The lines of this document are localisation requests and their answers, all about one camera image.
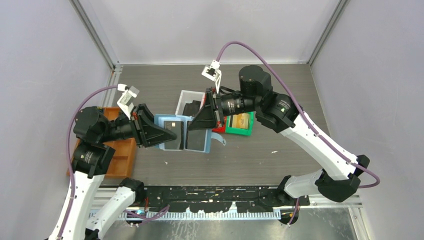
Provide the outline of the blue leather card holder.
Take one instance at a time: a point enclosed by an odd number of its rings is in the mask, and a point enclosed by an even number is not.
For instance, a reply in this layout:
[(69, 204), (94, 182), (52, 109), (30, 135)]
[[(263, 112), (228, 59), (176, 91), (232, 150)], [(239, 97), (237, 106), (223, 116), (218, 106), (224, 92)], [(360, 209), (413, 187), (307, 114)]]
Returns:
[(155, 148), (162, 151), (191, 151), (208, 154), (211, 150), (212, 140), (219, 141), (223, 146), (227, 141), (220, 134), (211, 129), (188, 130), (188, 125), (194, 118), (184, 115), (157, 114), (154, 123), (164, 129), (175, 133), (175, 140), (160, 143)]

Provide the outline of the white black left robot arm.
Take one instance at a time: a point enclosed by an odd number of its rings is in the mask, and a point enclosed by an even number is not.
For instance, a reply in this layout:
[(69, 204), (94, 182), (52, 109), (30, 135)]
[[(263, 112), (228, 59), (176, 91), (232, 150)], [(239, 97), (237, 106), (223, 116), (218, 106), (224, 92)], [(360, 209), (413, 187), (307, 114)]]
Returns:
[(113, 120), (105, 116), (101, 107), (83, 108), (76, 114), (73, 131), (79, 143), (70, 161), (66, 199), (49, 238), (100, 240), (129, 206), (138, 207), (147, 200), (144, 183), (127, 177), (96, 215), (89, 216), (116, 152), (108, 142), (134, 139), (138, 147), (148, 148), (173, 141), (177, 135), (156, 125), (145, 104), (135, 106), (129, 114), (120, 111)]

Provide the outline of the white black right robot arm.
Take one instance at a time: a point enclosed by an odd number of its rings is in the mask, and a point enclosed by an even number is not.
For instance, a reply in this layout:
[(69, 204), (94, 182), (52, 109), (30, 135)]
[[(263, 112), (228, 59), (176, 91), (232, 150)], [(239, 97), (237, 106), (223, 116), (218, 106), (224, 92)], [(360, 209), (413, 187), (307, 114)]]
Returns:
[(274, 192), (278, 202), (288, 206), (300, 197), (320, 194), (341, 203), (357, 192), (359, 177), (370, 163), (367, 156), (351, 154), (330, 139), (292, 97), (273, 90), (271, 75), (260, 66), (243, 67), (238, 78), (239, 90), (218, 85), (206, 89), (204, 105), (188, 124), (189, 131), (215, 129), (224, 117), (253, 112), (261, 125), (293, 141), (321, 166), (310, 174), (285, 176)]

